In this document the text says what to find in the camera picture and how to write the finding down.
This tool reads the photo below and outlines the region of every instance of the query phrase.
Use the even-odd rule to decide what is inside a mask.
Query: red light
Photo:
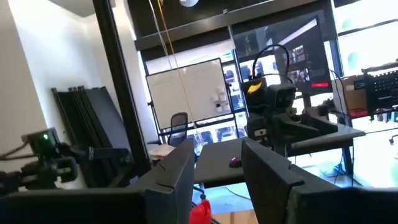
[[[329,83],[312,83],[311,87],[329,87]]]

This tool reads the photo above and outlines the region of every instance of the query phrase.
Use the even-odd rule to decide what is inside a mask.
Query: desk
[[[213,215],[222,224],[258,224],[254,210]]]
[[[349,147],[353,145],[353,138],[365,135],[363,131],[342,124],[337,126],[338,132],[292,144],[289,156]],[[204,146],[195,169],[195,183],[203,183],[209,188],[244,182],[243,169],[228,166],[232,157],[241,155],[242,140],[234,139]]]

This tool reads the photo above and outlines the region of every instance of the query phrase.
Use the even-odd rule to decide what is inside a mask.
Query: office chair
[[[187,133],[188,133],[188,114],[186,112],[180,112],[176,113],[172,116],[172,119],[170,121],[170,135],[167,138],[167,144],[169,146],[177,147],[179,144],[181,144],[184,140],[187,138]],[[147,144],[158,144],[161,145],[162,142],[160,140],[158,141],[151,141],[148,142]],[[193,152],[195,156],[195,163],[198,160],[198,156],[196,155],[195,152]],[[200,198],[202,200],[206,199],[205,191],[199,187],[193,187],[194,190],[197,190],[201,192]]]

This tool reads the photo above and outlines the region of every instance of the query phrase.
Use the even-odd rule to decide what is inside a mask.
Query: red object
[[[316,88],[316,87],[328,87],[329,83],[312,83],[311,87]]]
[[[211,206],[208,200],[191,210],[189,224],[211,224]]]

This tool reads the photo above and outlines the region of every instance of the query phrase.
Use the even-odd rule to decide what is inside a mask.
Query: black table
[[[350,147],[353,145],[353,138],[365,135],[363,131],[342,124],[337,126],[336,133],[292,144],[289,157]],[[195,183],[203,183],[205,188],[209,188],[244,182],[243,169],[228,166],[233,157],[241,155],[242,140],[234,139],[204,146],[195,169]]]

